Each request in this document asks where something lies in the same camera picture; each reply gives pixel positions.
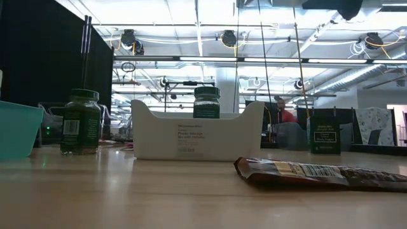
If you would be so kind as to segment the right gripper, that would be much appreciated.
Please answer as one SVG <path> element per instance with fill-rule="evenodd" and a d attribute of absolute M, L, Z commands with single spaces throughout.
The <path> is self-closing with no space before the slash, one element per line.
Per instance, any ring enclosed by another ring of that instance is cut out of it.
<path fill-rule="evenodd" d="M 303 9 L 337 9 L 345 20 L 351 20 L 359 13 L 363 0 L 306 0 Z"/>

